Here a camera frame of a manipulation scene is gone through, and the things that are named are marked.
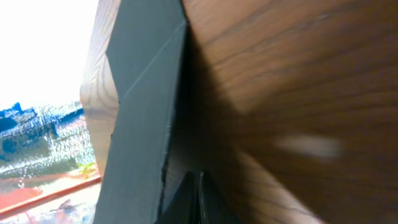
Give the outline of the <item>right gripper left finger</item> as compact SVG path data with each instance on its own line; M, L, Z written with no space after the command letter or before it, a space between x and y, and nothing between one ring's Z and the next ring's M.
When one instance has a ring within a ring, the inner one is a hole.
M187 172L169 207L155 224L199 224L198 182L194 172Z

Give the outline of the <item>blue snack bar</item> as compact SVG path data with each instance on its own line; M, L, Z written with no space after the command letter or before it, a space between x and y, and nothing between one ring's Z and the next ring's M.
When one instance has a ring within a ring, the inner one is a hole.
M80 102L1 111L1 178L69 172L95 163Z

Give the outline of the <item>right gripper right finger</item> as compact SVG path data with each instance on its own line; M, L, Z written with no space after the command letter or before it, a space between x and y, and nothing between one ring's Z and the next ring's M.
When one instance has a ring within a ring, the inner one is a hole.
M199 174L198 203L201 224L241 224L223 200L208 171Z

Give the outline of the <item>dark green box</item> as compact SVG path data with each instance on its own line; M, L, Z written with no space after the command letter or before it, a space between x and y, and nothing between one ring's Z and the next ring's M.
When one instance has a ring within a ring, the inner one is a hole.
M123 1L106 51L119 98L95 223L153 223L187 21L179 1Z

